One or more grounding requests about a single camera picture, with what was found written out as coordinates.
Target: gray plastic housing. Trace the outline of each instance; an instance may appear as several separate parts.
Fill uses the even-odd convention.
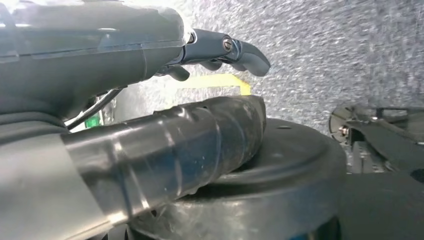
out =
[[[59,134],[3,144],[0,156],[1,240],[87,240],[113,227]]]
[[[168,7],[9,2],[0,1],[0,115],[75,117],[88,98],[151,78],[190,37]]]

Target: yellow tape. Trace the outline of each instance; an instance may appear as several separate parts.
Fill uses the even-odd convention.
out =
[[[251,86],[238,79],[233,74],[214,74],[207,76],[190,77],[186,81],[174,82],[178,89],[201,89],[211,87],[240,87],[241,95],[250,95]]]

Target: cable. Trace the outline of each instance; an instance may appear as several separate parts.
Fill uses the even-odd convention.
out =
[[[100,98],[98,102],[96,102],[93,106],[87,109],[81,116],[77,116],[72,120],[71,123],[67,125],[68,130],[72,130],[78,125],[84,123],[87,119],[92,117],[98,111],[103,109],[108,103],[110,103],[120,92],[122,89],[113,89],[108,91],[104,96]]]

